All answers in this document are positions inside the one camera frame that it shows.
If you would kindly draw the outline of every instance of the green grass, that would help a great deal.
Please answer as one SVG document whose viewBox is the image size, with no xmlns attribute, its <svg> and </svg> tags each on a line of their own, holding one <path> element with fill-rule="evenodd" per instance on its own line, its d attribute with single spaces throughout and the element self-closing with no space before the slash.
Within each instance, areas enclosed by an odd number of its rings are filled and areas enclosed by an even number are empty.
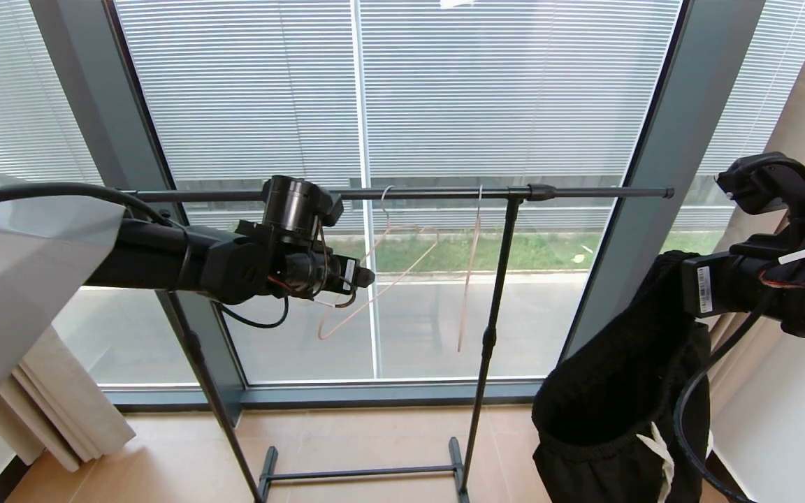
<svg viewBox="0 0 805 503">
<path fill-rule="evenodd" d="M 719 240 L 719 232 L 670 233 L 662 251 L 682 249 L 685 252 L 709 254 Z M 600 233 L 517 233 L 512 241 L 509 270 L 587 270 L 597 252 Z M 488 233 L 480 236 L 474 256 L 474 270 L 493 271 L 499 256 L 502 236 Z M 434 243 L 428 236 L 403 235 L 389 238 L 377 248 L 378 270 L 394 272 L 410 267 Z M 361 257 L 362 239 L 328 239 L 336 254 Z M 448 272 L 467 270 L 472 236 L 470 233 L 441 235 L 437 247 L 412 271 Z"/>
</svg>

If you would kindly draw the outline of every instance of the curtain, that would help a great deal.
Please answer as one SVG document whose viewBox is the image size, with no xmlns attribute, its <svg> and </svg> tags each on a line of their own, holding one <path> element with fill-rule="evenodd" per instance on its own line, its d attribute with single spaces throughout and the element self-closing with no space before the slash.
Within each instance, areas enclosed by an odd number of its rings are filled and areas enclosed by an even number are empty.
<svg viewBox="0 0 805 503">
<path fill-rule="evenodd" d="M 791 95 L 785 104 L 785 110 L 769 139 L 766 152 L 778 150 L 805 165 L 805 63 L 797 78 Z M 716 251 L 728 249 L 735 242 L 747 239 L 751 233 L 773 233 L 785 225 L 783 211 L 751 216 L 736 209 L 725 230 L 725 234 L 716 246 Z M 722 315 L 711 331 L 713 345 L 722 344 L 728 335 L 738 328 L 746 318 L 744 313 Z M 781 335 L 776 321 L 760 319 L 744 339 L 732 348 L 719 364 L 710 372 L 710 398 L 712 417 L 722 410 L 738 388 L 744 384 L 754 369 L 766 359 L 767 354 L 776 346 Z"/>
<path fill-rule="evenodd" d="M 49 327 L 0 386 L 0 435 L 27 465 L 47 449 L 75 472 L 135 432 Z"/>
</svg>

